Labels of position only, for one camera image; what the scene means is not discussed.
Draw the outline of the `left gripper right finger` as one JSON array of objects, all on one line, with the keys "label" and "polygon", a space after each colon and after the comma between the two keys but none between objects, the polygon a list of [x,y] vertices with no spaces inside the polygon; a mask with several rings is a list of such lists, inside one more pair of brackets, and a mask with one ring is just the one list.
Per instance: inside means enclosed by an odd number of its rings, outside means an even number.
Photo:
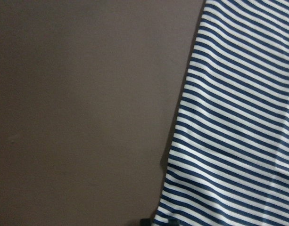
[{"label": "left gripper right finger", "polygon": [[180,226],[180,222],[177,219],[169,219],[168,226]]}]

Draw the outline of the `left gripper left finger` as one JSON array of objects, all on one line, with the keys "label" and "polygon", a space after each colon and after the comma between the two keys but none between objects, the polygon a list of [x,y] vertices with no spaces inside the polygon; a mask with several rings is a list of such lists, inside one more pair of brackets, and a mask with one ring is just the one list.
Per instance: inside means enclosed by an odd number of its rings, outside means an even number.
[{"label": "left gripper left finger", "polygon": [[140,219],[140,226],[151,226],[151,219],[150,218]]}]

